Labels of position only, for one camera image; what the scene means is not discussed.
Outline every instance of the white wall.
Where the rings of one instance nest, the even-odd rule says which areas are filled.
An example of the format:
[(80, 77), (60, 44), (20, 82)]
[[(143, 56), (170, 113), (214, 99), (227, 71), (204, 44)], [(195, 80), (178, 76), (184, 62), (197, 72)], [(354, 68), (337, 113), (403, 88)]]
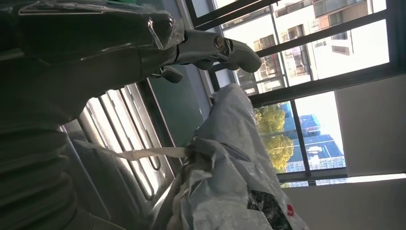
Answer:
[(336, 91), (350, 176), (406, 171), (406, 76)]
[(286, 188), (310, 230), (406, 229), (406, 179)]

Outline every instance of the tree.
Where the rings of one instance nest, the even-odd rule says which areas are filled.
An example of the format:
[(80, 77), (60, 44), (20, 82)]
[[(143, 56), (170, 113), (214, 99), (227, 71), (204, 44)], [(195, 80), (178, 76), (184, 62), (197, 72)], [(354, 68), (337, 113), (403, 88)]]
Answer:
[[(276, 104), (255, 109), (259, 133), (262, 135), (283, 131), (285, 112)], [(264, 137), (265, 148), (276, 171), (284, 172), (287, 162), (293, 156), (293, 141), (284, 135)]]

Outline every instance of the plastic wrap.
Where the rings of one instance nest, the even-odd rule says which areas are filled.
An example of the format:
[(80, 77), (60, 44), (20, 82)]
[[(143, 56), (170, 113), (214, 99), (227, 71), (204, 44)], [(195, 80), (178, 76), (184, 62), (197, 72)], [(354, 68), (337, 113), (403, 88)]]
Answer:
[(166, 50), (184, 39), (166, 11), (105, 0), (6, 0), (0, 3), (0, 61), (61, 62), (123, 48)]
[(280, 187), (251, 102), (239, 86), (214, 96), (190, 149), (195, 154), (159, 204), (152, 229), (308, 229)]

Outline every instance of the bolt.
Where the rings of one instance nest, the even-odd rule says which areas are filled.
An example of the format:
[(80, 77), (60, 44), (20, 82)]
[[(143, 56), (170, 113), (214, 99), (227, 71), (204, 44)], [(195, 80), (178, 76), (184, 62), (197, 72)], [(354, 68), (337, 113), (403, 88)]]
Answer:
[(224, 38), (220, 37), (220, 36), (216, 37), (214, 39), (214, 45), (218, 50), (223, 49), (223, 47), (224, 47)]

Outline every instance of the dark green panel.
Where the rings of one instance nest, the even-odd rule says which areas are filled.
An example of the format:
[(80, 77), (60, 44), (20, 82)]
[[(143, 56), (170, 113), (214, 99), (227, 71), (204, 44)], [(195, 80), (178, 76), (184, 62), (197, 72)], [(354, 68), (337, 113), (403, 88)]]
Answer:
[(203, 122), (196, 94), (184, 66), (174, 66), (183, 74), (177, 84), (151, 79), (151, 85), (176, 146), (186, 146), (195, 129)]

